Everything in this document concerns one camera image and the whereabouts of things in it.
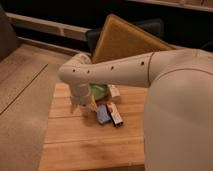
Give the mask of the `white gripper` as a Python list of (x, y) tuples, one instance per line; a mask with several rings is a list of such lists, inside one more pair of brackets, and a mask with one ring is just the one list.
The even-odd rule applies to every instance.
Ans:
[(71, 112), (80, 109), (83, 116), (97, 111), (97, 104), (89, 84), (70, 85)]

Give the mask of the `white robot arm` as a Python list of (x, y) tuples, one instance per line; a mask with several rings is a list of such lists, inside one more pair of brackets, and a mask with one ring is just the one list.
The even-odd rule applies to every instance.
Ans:
[(78, 105), (89, 102), (90, 83), (146, 88), (145, 171), (213, 171), (213, 53), (186, 48), (97, 64), (80, 53), (59, 78)]

